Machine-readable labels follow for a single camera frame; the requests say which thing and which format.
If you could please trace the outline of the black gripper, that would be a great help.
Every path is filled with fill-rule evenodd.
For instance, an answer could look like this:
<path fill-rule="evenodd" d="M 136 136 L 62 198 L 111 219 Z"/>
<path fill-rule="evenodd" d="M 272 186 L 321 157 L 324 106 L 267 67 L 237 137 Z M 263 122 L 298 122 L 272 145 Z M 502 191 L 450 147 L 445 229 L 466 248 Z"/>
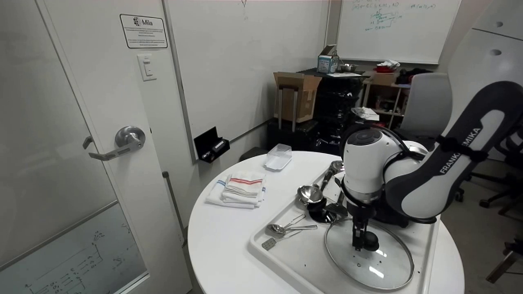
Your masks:
<path fill-rule="evenodd" d="M 361 232 L 366 230 L 370 219 L 375 214 L 375 207 L 371 204 L 350 204 L 350 214 L 353 216 L 353 247 L 357 250 L 363 248 Z M 365 248 L 375 248 L 376 235 L 373 232 L 365 232 Z"/>

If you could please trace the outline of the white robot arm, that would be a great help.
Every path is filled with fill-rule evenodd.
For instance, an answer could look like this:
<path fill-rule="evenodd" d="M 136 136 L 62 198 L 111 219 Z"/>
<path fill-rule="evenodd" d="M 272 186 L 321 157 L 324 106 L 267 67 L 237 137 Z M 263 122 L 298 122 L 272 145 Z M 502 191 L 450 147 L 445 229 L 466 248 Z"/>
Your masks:
<path fill-rule="evenodd" d="M 375 251 L 368 220 L 432 224 L 458 186 L 523 119 L 523 2 L 492 0 L 455 54 L 458 103 L 432 150 L 407 147 L 386 127 L 361 126 L 345 140 L 342 191 L 353 202 L 352 245 Z"/>

